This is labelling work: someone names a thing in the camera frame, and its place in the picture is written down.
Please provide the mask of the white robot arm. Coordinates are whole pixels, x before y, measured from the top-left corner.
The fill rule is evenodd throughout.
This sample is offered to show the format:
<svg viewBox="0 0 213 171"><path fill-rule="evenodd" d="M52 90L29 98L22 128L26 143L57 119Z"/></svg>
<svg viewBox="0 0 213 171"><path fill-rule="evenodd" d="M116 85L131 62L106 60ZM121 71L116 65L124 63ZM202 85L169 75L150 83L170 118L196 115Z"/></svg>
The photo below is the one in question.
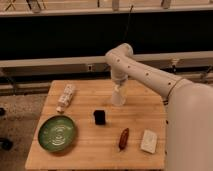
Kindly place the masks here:
<svg viewBox="0 0 213 171"><path fill-rule="evenodd" d="M117 85L132 77L164 100L165 171L213 171L213 87L135 61L127 43L105 59Z"/></svg>

